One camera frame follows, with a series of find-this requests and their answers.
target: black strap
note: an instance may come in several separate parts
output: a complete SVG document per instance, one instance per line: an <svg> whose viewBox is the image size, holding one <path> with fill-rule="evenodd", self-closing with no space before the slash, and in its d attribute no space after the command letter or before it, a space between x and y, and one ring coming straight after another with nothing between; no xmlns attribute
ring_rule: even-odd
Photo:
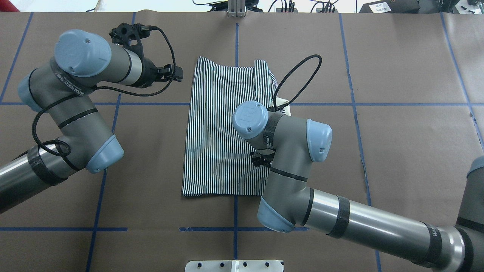
<svg viewBox="0 0 484 272"><path fill-rule="evenodd" d="M269 117L269 120L267 120L267 125L264 128L264 133L262 134L264 144L267 146L267 148L270 148L270 149L274 148L274 145L272 142L274 141L275 128L283 115L284 114L282 112L276 111L272 113L272 115Z"/></svg>
<svg viewBox="0 0 484 272"><path fill-rule="evenodd" d="M464 217L457 217L456 225L461 225L463 227L468 227L478 232L484 233L484 225Z"/></svg>
<svg viewBox="0 0 484 272"><path fill-rule="evenodd" d="M472 268L472 263L474 262L474 246L472 245L472 240L470 239L469 235L465 232L464 229L455 227L457 231L462 236L462 240L464 241L464 261L462 262L461 267L457 272L469 272Z"/></svg>
<svg viewBox="0 0 484 272"><path fill-rule="evenodd" d="M333 229L330 233L326 234L330 237L339 239L343 236L346 231L346 228L349 224L349 213L350 213L350 204L349 200L346 197L337 196L338 197L338 216L336 218L336 223L333 226Z"/></svg>
<svg viewBox="0 0 484 272"><path fill-rule="evenodd" d="M313 208L313 201L314 201L314 189L310 188L311 192L309 193L309 204L307 205L306 215L304 216L304 220L301 223L301 226L306 225L307 219L309 218L309 214L311 213L311 209Z"/></svg>
<svg viewBox="0 0 484 272"><path fill-rule="evenodd" d="M57 149L57 152L64 152L62 150L62 147L60 144L56 143L56 149ZM79 169L77 168L68 158L67 156L61 156L61 158L64 160L65 164L67 164L70 168L72 168L72 170L75 170L75 171L81 171L82 169Z"/></svg>
<svg viewBox="0 0 484 272"><path fill-rule="evenodd" d="M84 95L88 95L88 94L95 91L95 90L77 82L75 79L72 78L72 76L70 74L68 74L64 70L62 70L59 67L59 65L57 64L55 58L50 59L50 68L52 69L52 72L54 73L56 78L60 82L62 82L68 89L75 92L77 95L84 96Z"/></svg>
<svg viewBox="0 0 484 272"><path fill-rule="evenodd" d="M52 171L47 169L47 167L44 164L44 161L40 157L38 146L34 146L29 150L29 152L27 152L27 160L29 161L29 165L32 168L32 171L43 182L51 186L54 186L66 180L66 179L60 178Z"/></svg>
<svg viewBox="0 0 484 272"><path fill-rule="evenodd" d="M81 119L82 117L86 116L86 115L89 115L91 113L94 113L94 112L98 112L98 110L96 108L92 108L92 109L88 109L84 112L81 112L75 116L72 116L71 118L65 120L64 122L60 123L58 125L59 129L62 129L63 127L67 126L68 124L78 120L78 119Z"/></svg>
<svg viewBox="0 0 484 272"><path fill-rule="evenodd" d="M427 253L423 257L422 260L413 262L414 264L422 264L424 262L428 263L437 263L437 260L440 257L440 254L442 253L442 237L440 235L440 231L436 226L427 224L425 222L422 222L425 224L425 226L428 229L428 233L430 235L430 243L428 246Z"/></svg>
<svg viewBox="0 0 484 272"><path fill-rule="evenodd" d="M301 177L301 176L298 176L298 175L294 175L294 174L291 174L291 173L288 173L288 172L285 172L285 171L276 169L274 167L271 167L271 171L274 172L274 173L276 173L276 174L279 174L279 175L288 177L288 178L292 178L292 179L295 179L295 180L307 182L307 178L305 178L305 177Z"/></svg>

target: electrical wire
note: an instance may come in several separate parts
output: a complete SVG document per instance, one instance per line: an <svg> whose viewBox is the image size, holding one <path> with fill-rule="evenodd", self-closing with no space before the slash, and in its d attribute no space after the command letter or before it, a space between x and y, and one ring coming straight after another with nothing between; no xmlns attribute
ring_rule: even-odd
<svg viewBox="0 0 484 272"><path fill-rule="evenodd" d="M313 58L318 58L319 59L319 63L318 63L318 66L316 67L316 69L314 70L313 74L311 75L311 77L308 79L308 81L306 82L306 84L302 87L302 89L287 103L284 103L280 106L277 106L276 104L276 98L277 98L277 93L279 92L279 90L281 89L281 86L284 84L284 82L286 81L286 79L294 72L296 71L301 65L303 65L306 61L310 60L310 59L313 59ZM313 80L314 76L316 75L316 73L318 72L319 68L321 67L321 63L323 62L323 59L321 58L320 55L311 55L309 57L306 57L304 60L302 60L301 62L299 62L296 66L294 66L294 68L291 69L291 71L289 71L289 73L287 73L284 78L281 80L281 83L279 84L279 86L277 86L277 88L275 89L275 92L274 92L274 95L272 96L272 102L273 102L273 106L274 106L274 111L278 111L278 110L281 110L285 107L287 107L289 104L291 104L296 98L298 98L298 96L303 92L304 89L306 89L307 85L309 85L309 83L311 82L311 80Z"/></svg>
<svg viewBox="0 0 484 272"><path fill-rule="evenodd" d="M193 4L198 5L198 6L221 3L221 1L217 1L217 2L210 2L210 3L205 3L205 4L198 4L198 3L195 3L195 0L192 0L192 2L193 2Z"/></svg>
<svg viewBox="0 0 484 272"><path fill-rule="evenodd" d="M324 8L324 2L322 2L322 1L316 1L316 3L314 4L313 8L311 9L311 11L310 11L309 13L313 12L314 8L315 8L315 7L316 7L316 5L317 5L317 4L319 4L319 3L322 3L322 4L323 4L323 8Z"/></svg>
<svg viewBox="0 0 484 272"><path fill-rule="evenodd" d="M163 35L163 37L165 38L166 44L168 44L168 47L170 48L171 59L173 60L173 74L175 74L175 69L176 69L175 53L173 52L173 48L171 47L170 41L168 40L168 38L165 35L165 33L163 32L163 30L161 30L161 28L159 28L159 27L151 27L151 28L153 30L159 31ZM147 96L154 96L154 95L157 95L157 94L164 92L166 89L168 89L168 87L170 86L172 81L173 81L173 77L170 78L168 83L161 90L159 90L157 92L153 92L153 93L136 93L136 92L121 90L121 89L118 89L118 88L115 88L115 87L110 87L110 86L94 87L93 89L94 90L107 89L107 90L117 91L117 92L120 92L120 93L125 93L125 94L128 94L128 95L147 97Z"/></svg>
<svg viewBox="0 0 484 272"><path fill-rule="evenodd" d="M61 98L61 99L57 100L56 102L48 105L47 107L45 107L41 111L39 111L39 113L37 113L37 115L35 116L35 118L33 120L33 123L32 123L32 137L33 137L33 140L35 141L35 143L37 144L38 147L42 148L43 150L47 151L48 153L50 153L52 155L60 156L60 157L65 157L65 156L67 156L67 155L69 155L71 153L71 147L66 142L61 141L61 140L51 140L51 141L47 141L47 142L41 142L39 140L39 137L37 136L37 123L39 122L40 117L45 112L47 112L51 108L57 106L58 104L60 104L60 103L62 103L64 101L67 101L69 99L73 99L75 97L78 97L78 95L77 94L71 94L69 96L66 96L64 98ZM67 148L67 151L66 152L55 152L55 151L53 151L52 149L50 149L50 148L48 148L46 146L46 145L50 145L50 144L58 144L58 145L65 146Z"/></svg>
<svg viewBox="0 0 484 272"><path fill-rule="evenodd" d="M272 2L271 6L269 7L269 9L267 10L267 12L270 12L271 11L271 8L272 6L274 6L274 4L277 2L277 0L274 0L274 2Z"/></svg>

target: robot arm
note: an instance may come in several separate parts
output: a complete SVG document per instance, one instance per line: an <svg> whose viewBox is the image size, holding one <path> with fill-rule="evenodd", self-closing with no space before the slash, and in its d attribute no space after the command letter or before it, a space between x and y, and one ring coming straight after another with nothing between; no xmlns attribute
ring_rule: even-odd
<svg viewBox="0 0 484 272"><path fill-rule="evenodd" d="M308 187L312 162L324 161L331 145L328 125L268 112L255 101L241 104L232 122L256 150L275 151L257 213L266 227L307 226L435 271L484 271L484 157L468 176L458 225L435 227Z"/></svg>
<svg viewBox="0 0 484 272"><path fill-rule="evenodd" d="M100 81L145 88L154 81L183 78L180 67L155 67L143 56L141 39L151 30L158 28L121 24L110 36L123 47L97 34L69 30L60 36L49 63L20 82L22 101L37 112L48 108L63 135L55 144L36 145L0 167L0 213L81 169L97 173L123 157L121 145L88 94ZM137 44L129 45L131 40Z"/></svg>

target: striped cloth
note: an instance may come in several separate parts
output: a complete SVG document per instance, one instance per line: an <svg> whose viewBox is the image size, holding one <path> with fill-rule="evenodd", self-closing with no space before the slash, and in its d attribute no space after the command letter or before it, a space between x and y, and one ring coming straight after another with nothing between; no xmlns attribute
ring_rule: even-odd
<svg viewBox="0 0 484 272"><path fill-rule="evenodd" d="M262 195L269 173L254 167L255 151L232 127L238 105L255 100L269 107L277 81L267 63L229 67L200 57L195 67L188 116L183 196Z"/></svg>

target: white label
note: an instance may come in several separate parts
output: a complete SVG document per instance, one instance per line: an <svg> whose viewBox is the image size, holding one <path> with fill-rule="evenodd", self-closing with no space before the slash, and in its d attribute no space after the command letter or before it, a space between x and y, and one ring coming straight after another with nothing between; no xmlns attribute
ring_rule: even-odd
<svg viewBox="0 0 484 272"><path fill-rule="evenodd" d="M370 5L370 9L373 13L383 13L383 12L392 11L388 6L387 2Z"/></svg>

